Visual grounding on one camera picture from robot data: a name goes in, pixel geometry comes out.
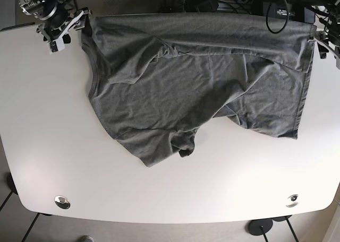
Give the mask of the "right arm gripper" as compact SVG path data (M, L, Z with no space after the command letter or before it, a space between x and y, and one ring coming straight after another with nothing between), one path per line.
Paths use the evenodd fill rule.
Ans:
M62 38L64 44L70 44L70 30L81 30L82 35L92 37L92 27L89 20L91 14L92 11L90 9L82 8L74 14L68 14L68 17L62 23L60 23L62 19L60 16L53 20L48 19L47 22L37 27L36 32L40 33L43 36L43 41L48 44L58 38Z

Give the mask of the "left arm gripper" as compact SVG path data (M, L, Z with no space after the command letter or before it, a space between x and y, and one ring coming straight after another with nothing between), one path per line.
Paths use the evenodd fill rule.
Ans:
M321 59L326 59L327 54L331 53L335 59L339 59L339 47L334 44L334 48L331 47L329 34L325 31L316 31L313 37L310 37L308 42L316 42L318 46L318 52Z

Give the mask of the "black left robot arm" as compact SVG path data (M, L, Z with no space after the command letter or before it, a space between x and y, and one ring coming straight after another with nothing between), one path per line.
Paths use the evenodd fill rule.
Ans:
M324 26L323 30L317 31L312 39L318 45L319 56L325 59L331 53L339 63L339 0L281 0L284 4L282 16L285 21L279 30L272 30L269 26L269 13L273 4L280 0L271 0L266 10L266 27L273 34L281 33L293 17L298 16L293 7L300 7L303 11L308 10L318 18Z

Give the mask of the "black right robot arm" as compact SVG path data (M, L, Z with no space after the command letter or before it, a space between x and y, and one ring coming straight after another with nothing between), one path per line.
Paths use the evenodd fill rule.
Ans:
M26 15L41 21L37 33L48 43L51 53L56 53L71 42L69 31L81 30L91 11L78 8L76 0L19 0L19 7Z

